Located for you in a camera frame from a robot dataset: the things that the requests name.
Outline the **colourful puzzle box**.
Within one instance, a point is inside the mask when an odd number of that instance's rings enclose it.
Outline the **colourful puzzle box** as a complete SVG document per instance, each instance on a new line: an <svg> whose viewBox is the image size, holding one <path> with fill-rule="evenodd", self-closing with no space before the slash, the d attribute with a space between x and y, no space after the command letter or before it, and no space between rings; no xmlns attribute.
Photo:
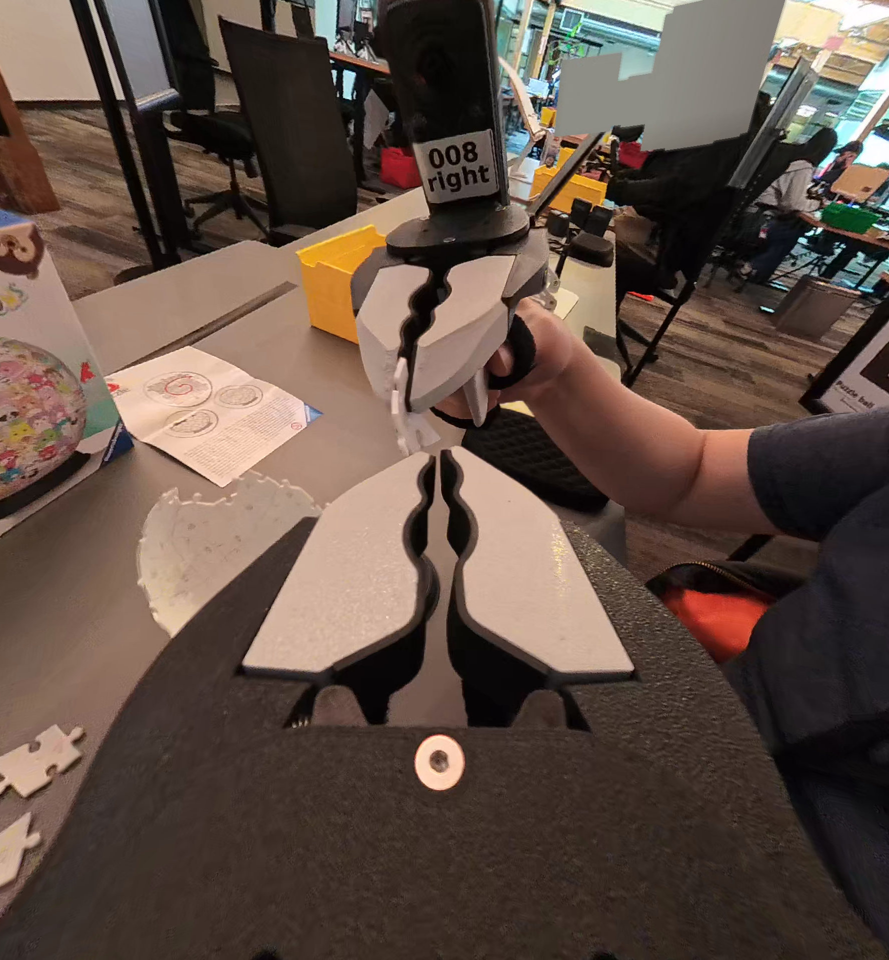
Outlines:
<svg viewBox="0 0 889 960"><path fill-rule="evenodd" d="M0 209L0 538L133 446L42 234Z"/></svg>

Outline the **red plastic bin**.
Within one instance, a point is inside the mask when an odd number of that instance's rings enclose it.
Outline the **red plastic bin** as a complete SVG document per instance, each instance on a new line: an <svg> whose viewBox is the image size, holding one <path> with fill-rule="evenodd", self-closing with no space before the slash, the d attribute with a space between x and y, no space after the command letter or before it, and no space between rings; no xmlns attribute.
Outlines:
<svg viewBox="0 0 889 960"><path fill-rule="evenodd" d="M423 177L410 147L383 147L380 150L379 180L401 190L422 186Z"/></svg>

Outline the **black metal floor stand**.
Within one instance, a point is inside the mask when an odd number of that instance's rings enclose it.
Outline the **black metal floor stand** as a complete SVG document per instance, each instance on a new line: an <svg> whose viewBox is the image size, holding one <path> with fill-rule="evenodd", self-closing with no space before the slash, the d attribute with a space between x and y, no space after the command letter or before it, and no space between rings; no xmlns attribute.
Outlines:
<svg viewBox="0 0 889 960"><path fill-rule="evenodd" d="M157 2L72 1L70 7L147 252L146 263L115 277L120 284L178 265L190 249L164 124L182 99Z"/></svg>

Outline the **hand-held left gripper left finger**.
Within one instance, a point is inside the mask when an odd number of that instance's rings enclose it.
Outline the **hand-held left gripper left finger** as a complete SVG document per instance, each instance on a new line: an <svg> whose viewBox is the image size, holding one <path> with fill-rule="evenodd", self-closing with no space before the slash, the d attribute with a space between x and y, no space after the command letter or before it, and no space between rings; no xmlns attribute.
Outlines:
<svg viewBox="0 0 889 960"><path fill-rule="evenodd" d="M416 453L324 508L244 655L256 677L352 691L385 722L418 675L438 577L426 558L436 457Z"/></svg>

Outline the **single curved jigsaw piece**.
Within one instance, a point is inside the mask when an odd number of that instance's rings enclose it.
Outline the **single curved jigsaw piece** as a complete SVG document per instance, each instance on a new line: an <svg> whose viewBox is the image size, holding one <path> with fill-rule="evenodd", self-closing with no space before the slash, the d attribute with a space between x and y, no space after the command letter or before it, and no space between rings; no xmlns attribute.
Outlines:
<svg viewBox="0 0 889 960"><path fill-rule="evenodd" d="M409 368L404 357L395 364L390 391L390 419L398 450L403 458L432 447L441 437L424 414L410 412L406 405Z"/></svg>

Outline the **yellow plastic bin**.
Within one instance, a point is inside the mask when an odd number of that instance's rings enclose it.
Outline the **yellow plastic bin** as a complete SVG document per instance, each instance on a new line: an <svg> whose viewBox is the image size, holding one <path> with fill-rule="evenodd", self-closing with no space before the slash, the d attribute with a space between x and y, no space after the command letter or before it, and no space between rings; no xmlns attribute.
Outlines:
<svg viewBox="0 0 889 960"><path fill-rule="evenodd" d="M355 271L386 237L368 224L297 252L310 326L358 344L352 299Z"/></svg>
<svg viewBox="0 0 889 960"><path fill-rule="evenodd" d="M535 169L530 200L539 197L551 184L558 172L557 168L547 167L546 165L540 165ZM608 185L602 181L582 174L574 174L558 192L558 195L552 199L550 208L569 213L576 199L587 201L592 207L602 206L606 199L607 187Z"/></svg>

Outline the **partly built puzzle ball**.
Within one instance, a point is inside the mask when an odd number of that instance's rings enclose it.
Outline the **partly built puzzle ball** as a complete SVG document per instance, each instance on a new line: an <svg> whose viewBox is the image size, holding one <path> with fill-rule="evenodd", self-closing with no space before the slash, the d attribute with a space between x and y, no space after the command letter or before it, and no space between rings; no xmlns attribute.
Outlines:
<svg viewBox="0 0 889 960"><path fill-rule="evenodd" d="M173 639L235 578L300 521L323 509L299 486L254 470L217 501L173 488L150 509L136 548L137 583L150 615Z"/></svg>

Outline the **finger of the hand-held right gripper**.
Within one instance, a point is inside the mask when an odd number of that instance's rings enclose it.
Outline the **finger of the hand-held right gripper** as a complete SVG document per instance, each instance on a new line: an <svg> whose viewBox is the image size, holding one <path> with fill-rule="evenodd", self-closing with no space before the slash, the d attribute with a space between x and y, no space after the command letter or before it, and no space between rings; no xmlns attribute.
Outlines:
<svg viewBox="0 0 889 960"><path fill-rule="evenodd" d="M379 269L356 315L362 365L373 393L390 404L395 369L405 362L411 412L430 410L452 378L446 317L435 316L451 296L445 275L403 263Z"/></svg>
<svg viewBox="0 0 889 960"><path fill-rule="evenodd" d="M489 255L454 266L447 296L416 339L408 408L423 413L457 392L472 415L488 413L485 367L508 336L511 322L503 294L514 255Z"/></svg>

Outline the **person's right hand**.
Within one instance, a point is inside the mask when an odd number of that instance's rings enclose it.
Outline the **person's right hand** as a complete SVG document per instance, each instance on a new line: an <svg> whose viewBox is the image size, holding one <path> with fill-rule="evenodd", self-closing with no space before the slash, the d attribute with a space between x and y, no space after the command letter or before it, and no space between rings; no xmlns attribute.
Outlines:
<svg viewBox="0 0 889 960"><path fill-rule="evenodd" d="M524 402L532 413L537 414L539 399L555 386L585 345L534 296L518 303L514 318L527 327L534 340L534 362L528 375L516 384L503 390L488 389L486 411L490 413L503 403ZM486 363L486 385L495 378L510 378L514 366L513 347L510 341L503 342ZM459 421L472 419L463 389L438 402L432 410L436 417L453 426Z"/></svg>

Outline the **black office chair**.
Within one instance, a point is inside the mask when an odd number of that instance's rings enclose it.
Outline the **black office chair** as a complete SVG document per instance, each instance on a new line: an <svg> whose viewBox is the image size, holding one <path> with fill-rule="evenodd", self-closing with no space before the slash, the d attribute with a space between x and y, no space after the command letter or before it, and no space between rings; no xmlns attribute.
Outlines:
<svg viewBox="0 0 889 960"><path fill-rule="evenodd" d="M219 18L266 194L274 247L357 212L355 163L327 42Z"/></svg>
<svg viewBox="0 0 889 960"><path fill-rule="evenodd" d="M269 228L259 213L267 204L242 192L238 171L258 176L255 144L247 119L239 110L217 107L215 64L190 1L158 1L157 9L174 67L181 107L171 111L167 137L201 150L226 168L228 186L222 191L186 198L182 203L190 232L200 236L201 227L230 211L236 219L254 224L268 239Z"/></svg>

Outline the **white instruction leaflet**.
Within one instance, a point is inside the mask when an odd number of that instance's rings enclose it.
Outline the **white instruction leaflet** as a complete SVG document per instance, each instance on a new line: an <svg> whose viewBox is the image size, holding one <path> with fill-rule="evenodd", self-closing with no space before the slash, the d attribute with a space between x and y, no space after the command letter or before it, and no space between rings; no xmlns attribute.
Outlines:
<svg viewBox="0 0 889 960"><path fill-rule="evenodd" d="M278 386L185 346L105 378L128 433L224 488L321 416Z"/></svg>

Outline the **grey trash can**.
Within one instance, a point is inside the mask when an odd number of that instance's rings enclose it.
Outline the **grey trash can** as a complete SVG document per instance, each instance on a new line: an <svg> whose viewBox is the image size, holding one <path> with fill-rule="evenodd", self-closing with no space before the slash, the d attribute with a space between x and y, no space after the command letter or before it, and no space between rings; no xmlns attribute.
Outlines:
<svg viewBox="0 0 889 960"><path fill-rule="evenodd" d="M770 323L780 333L821 341L860 297L853 288L802 277L776 306Z"/></svg>

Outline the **pile of white puzzle pieces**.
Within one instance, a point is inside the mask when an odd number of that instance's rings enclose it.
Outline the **pile of white puzzle pieces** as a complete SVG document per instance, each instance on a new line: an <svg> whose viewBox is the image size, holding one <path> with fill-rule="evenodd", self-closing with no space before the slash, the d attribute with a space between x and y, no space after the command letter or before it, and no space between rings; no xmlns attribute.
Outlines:
<svg viewBox="0 0 889 960"><path fill-rule="evenodd" d="M0 751L0 890L16 882L25 859L43 843L33 799L79 763L85 736L81 726L53 724Z"/></svg>

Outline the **green plastic bin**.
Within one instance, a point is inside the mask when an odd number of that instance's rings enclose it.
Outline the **green plastic bin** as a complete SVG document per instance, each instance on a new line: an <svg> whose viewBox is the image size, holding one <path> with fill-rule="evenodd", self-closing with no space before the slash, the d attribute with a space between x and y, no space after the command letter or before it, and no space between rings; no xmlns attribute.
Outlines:
<svg viewBox="0 0 889 960"><path fill-rule="evenodd" d="M820 211L821 222L837 231L864 235L879 222L881 214L861 205L834 202Z"/></svg>

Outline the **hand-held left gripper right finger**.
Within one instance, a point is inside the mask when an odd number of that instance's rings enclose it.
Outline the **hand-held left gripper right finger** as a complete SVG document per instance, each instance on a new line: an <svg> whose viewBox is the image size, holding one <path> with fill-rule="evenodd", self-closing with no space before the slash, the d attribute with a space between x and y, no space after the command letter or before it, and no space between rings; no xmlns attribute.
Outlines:
<svg viewBox="0 0 889 960"><path fill-rule="evenodd" d="M456 555L447 651L468 725L509 726L537 691L634 677L557 513L463 447L441 453L441 494Z"/></svg>

